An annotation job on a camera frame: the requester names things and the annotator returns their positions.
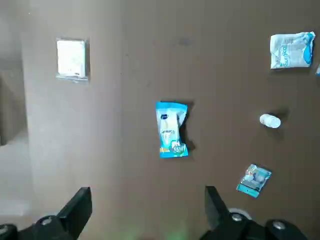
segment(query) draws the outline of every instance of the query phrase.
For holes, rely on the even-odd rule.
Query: candy bar wrapper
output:
[[[186,144],[182,143],[179,128],[184,123],[188,106],[175,102],[157,102],[155,105],[158,135],[160,138],[160,158],[188,156]]]
[[[271,177],[271,174],[271,171],[251,164],[236,189],[256,198],[259,196],[267,180]]]

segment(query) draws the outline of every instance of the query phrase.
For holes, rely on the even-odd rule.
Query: metal screw head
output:
[[[273,227],[278,229],[278,230],[284,230],[286,228],[285,224],[283,222],[280,221],[274,221],[272,223]]]
[[[52,222],[52,220],[51,220],[51,218],[49,217],[49,218],[43,220],[43,221],[41,222],[41,224],[42,224],[43,226],[45,226],[45,225],[50,224],[51,222]]]
[[[240,214],[232,214],[232,219],[236,222],[242,221],[242,216]]]
[[[4,225],[0,228],[0,235],[5,234],[8,231],[8,226]]]

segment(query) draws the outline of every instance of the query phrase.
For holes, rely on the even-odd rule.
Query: brown table surface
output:
[[[90,185],[84,238],[194,240],[213,185],[258,223],[283,218],[318,238],[319,39],[311,67],[272,71],[270,36],[319,34],[320,1],[30,2],[22,52],[37,206],[56,211]],[[90,84],[55,79],[61,36],[90,39]],[[193,103],[189,157],[159,158],[160,100]],[[270,111],[285,113],[280,129],[259,123]],[[236,191],[251,163],[272,170],[258,198]]]

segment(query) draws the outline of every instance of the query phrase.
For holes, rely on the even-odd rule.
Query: white packet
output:
[[[320,76],[320,64],[319,64],[318,69],[316,70],[316,73],[315,73],[315,74],[318,75],[318,76]]]
[[[271,36],[271,69],[310,67],[315,37],[313,31]]]
[[[56,39],[57,74],[56,77],[71,80],[75,83],[87,82],[88,57],[86,56],[86,40]]]

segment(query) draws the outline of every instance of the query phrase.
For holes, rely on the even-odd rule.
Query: small blue package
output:
[[[245,171],[245,176],[236,189],[254,198],[258,197],[261,189],[271,177],[272,172],[251,164]]]
[[[175,102],[157,102],[155,105],[158,134],[160,137],[160,158],[188,156],[186,144],[182,143],[179,128],[184,123],[188,106]]]

